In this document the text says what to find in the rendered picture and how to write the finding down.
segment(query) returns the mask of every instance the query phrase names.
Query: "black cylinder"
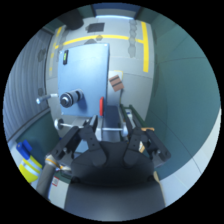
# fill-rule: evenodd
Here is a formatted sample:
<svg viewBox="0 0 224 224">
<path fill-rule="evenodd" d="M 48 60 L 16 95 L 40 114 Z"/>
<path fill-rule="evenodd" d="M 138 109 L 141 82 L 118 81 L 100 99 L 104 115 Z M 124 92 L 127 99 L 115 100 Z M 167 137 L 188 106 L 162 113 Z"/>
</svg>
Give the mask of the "black cylinder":
<svg viewBox="0 0 224 224">
<path fill-rule="evenodd" d="M 76 30 L 83 26 L 83 19 L 78 11 L 78 9 L 73 9 L 66 12 L 58 17 L 58 19 L 63 22 L 69 29 Z"/>
</svg>

